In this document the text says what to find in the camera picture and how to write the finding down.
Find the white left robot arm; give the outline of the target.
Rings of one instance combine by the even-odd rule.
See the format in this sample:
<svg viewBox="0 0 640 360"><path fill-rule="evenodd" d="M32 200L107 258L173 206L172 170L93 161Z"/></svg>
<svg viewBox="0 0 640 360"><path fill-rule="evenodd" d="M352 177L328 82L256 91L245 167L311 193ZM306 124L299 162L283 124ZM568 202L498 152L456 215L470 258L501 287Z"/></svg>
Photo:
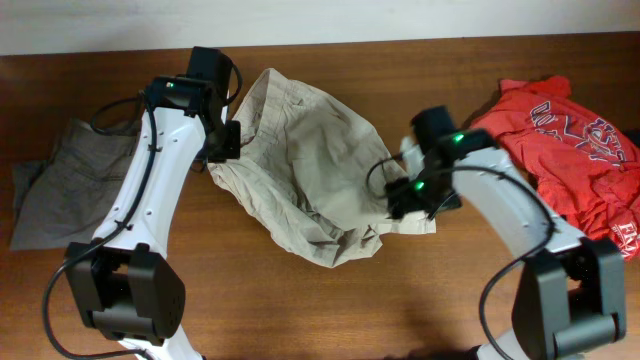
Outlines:
<svg viewBox="0 0 640 360"><path fill-rule="evenodd" d="M226 117L227 75L155 78L141 94L142 129L115 202L87 244L57 271L84 326L120 344L116 356L199 359L183 327L186 287L167 261L171 221L193 162L237 159L240 125Z"/></svg>

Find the beige khaki shorts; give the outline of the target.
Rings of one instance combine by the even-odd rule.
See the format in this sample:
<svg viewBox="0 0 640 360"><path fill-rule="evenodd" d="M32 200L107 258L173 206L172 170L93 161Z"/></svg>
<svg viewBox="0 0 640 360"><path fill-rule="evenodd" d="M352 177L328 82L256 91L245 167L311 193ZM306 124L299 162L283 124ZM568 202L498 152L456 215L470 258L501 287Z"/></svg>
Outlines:
<svg viewBox="0 0 640 360"><path fill-rule="evenodd" d="M335 268L372 257L384 234L435 232L423 211L390 217L378 195L406 173L374 126L328 93L269 68L234 118L240 157L209 173L284 250Z"/></svg>

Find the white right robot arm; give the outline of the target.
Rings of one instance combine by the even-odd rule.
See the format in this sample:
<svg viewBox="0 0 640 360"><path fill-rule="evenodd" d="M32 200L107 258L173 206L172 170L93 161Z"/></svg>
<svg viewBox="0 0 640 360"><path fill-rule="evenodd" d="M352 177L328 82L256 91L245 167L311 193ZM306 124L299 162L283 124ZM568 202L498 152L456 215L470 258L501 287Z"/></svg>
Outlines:
<svg viewBox="0 0 640 360"><path fill-rule="evenodd" d="M468 200L513 256L485 285L522 269L511 327L470 351L472 359L581 359L626 335L624 260L610 240L593 241L556 214L522 178L507 151L484 130L437 140L406 137L399 160L408 173L388 193L426 195L436 181Z"/></svg>

